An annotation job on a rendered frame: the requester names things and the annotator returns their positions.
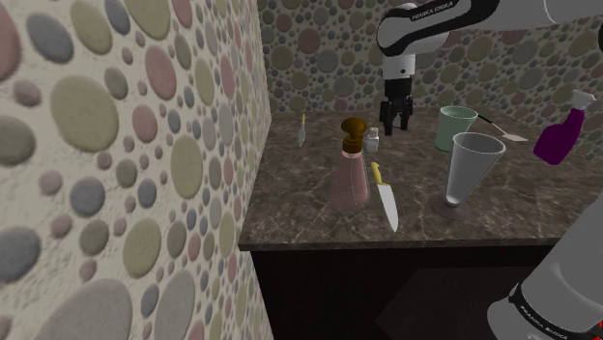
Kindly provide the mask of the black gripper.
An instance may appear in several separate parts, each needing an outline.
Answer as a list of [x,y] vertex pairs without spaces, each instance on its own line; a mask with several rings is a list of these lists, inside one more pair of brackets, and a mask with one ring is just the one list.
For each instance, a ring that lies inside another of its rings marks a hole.
[[414,114],[412,90],[412,78],[387,79],[385,81],[387,100],[383,100],[380,105],[380,122],[384,125],[385,136],[392,135],[394,110],[400,112],[400,129],[408,129],[410,117]]

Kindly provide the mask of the pale green cup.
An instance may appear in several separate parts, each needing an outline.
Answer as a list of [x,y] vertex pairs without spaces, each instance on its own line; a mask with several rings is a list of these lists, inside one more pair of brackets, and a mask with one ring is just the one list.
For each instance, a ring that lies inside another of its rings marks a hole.
[[443,152],[453,148],[453,136],[469,130],[478,114],[464,106],[444,106],[440,109],[435,146]]

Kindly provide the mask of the pink bottle with brown pump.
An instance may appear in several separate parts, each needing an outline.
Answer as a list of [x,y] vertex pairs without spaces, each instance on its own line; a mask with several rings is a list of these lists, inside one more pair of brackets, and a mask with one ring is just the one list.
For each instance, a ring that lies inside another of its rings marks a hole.
[[350,117],[340,127],[346,136],[342,139],[340,158],[332,176],[329,199],[337,211],[351,213],[360,210],[369,198],[362,153],[367,123],[359,117]]

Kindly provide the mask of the tall grey footed glass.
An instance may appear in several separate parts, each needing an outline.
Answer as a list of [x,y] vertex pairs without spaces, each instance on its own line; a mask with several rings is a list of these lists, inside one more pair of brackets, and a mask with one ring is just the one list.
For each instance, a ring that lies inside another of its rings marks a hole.
[[466,220],[473,211],[466,199],[503,156],[506,146],[492,136],[460,132],[452,137],[453,148],[444,194],[429,199],[431,209],[451,220]]

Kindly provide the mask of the purple spray bottle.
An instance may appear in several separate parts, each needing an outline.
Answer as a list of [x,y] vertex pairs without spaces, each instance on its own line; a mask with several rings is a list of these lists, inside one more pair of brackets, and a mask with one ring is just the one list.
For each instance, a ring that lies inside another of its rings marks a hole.
[[546,127],[533,147],[533,154],[550,165],[559,165],[571,152],[581,133],[586,108],[596,97],[580,90],[572,91],[572,107],[565,121]]

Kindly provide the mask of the yellow-handled kitchen knife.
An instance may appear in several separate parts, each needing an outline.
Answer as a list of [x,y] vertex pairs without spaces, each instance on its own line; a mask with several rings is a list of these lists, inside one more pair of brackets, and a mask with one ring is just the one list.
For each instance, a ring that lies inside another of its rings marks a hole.
[[399,217],[392,188],[389,184],[383,182],[380,165],[377,162],[371,163],[371,169],[378,187],[389,226],[393,232],[396,232],[399,227]]

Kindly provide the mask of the black-handled white spatula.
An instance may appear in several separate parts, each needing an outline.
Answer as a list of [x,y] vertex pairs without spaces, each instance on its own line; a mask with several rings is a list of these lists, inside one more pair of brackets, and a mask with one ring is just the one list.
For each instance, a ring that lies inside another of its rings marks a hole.
[[477,117],[480,118],[481,120],[487,122],[494,128],[496,128],[502,134],[503,138],[506,138],[506,139],[508,139],[510,141],[514,141],[514,142],[528,142],[529,141],[527,138],[521,137],[519,135],[507,133],[501,127],[499,127],[498,125],[496,125],[494,122],[492,122],[488,118],[484,117],[483,115],[477,114]]

